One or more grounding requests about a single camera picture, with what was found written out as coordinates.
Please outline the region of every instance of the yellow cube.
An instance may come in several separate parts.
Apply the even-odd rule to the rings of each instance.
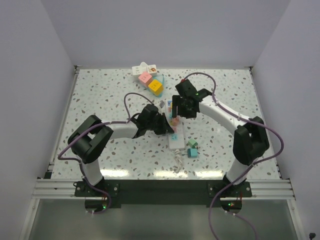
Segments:
[[[149,84],[149,89],[150,91],[156,95],[159,96],[163,90],[164,90],[164,86],[162,85],[161,82],[159,82],[158,80],[154,79],[150,84]]]

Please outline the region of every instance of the white table surface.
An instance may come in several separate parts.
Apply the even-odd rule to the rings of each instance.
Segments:
[[[216,97],[240,113],[262,117],[249,70],[246,69],[158,69],[164,75],[164,92],[155,97],[132,77],[131,69],[81,69],[72,95],[61,140],[60,152],[67,146],[67,139],[89,115],[102,120],[124,121],[123,98],[128,92],[141,93],[156,102],[171,99],[178,94],[175,85],[189,73],[204,72],[212,75],[217,83]],[[190,77],[198,89],[212,90],[213,83],[205,76]],[[139,113],[147,101],[139,96],[127,98],[131,115]],[[198,113],[197,118],[183,119],[185,142],[188,138],[198,141],[197,158],[183,156],[183,169],[174,173],[174,154],[168,148],[168,137],[153,132],[136,139],[119,138],[108,142],[99,158],[105,179],[222,179],[231,167],[233,136],[213,119]],[[272,147],[264,154],[270,156]],[[65,156],[74,156],[68,150]],[[80,179],[79,165],[75,161],[54,161],[52,179]],[[279,179],[276,160],[260,163],[253,168],[248,179]]]

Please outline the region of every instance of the pink cube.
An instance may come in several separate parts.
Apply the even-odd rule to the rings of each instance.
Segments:
[[[147,73],[146,71],[144,71],[140,76],[139,76],[139,80],[141,82],[141,84],[143,86],[145,86],[146,88],[149,86],[149,84],[153,81],[152,76]]]

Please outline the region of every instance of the speckled tabletop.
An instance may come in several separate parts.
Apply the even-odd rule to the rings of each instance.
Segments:
[[[217,83],[216,97],[247,116],[262,116],[249,70],[219,69],[159,69],[164,75],[164,92],[155,97],[133,79],[131,69],[82,69],[79,72],[66,122],[58,144],[60,152],[67,145],[68,137],[92,114],[106,121],[124,121],[128,116],[123,98],[128,92],[141,93],[151,100],[171,99],[177,94],[175,85],[189,73],[204,72],[212,75]],[[192,76],[198,89],[211,90],[213,83],[205,76]],[[139,113],[147,104],[142,97],[128,97],[131,114]],[[183,119],[185,142],[194,138],[199,144],[197,158],[182,157],[183,168],[173,171],[174,153],[168,148],[167,136],[153,132],[136,139],[119,138],[108,142],[99,158],[102,174],[106,179],[222,179],[234,160],[233,136],[213,119],[198,113],[196,119]],[[270,148],[264,156],[270,156]],[[65,156],[73,156],[68,150]],[[54,161],[52,179],[80,179],[75,161]],[[248,179],[279,179],[276,160],[260,163],[248,174]]]

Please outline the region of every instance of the white wall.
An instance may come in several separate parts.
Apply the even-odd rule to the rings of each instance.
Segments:
[[[290,0],[42,0],[74,65],[253,66]]]
[[[0,239],[18,239],[48,167],[73,65],[40,0],[0,2]]]
[[[253,68],[267,124],[283,136],[280,170],[290,177],[305,230],[320,234],[320,1],[291,0]]]

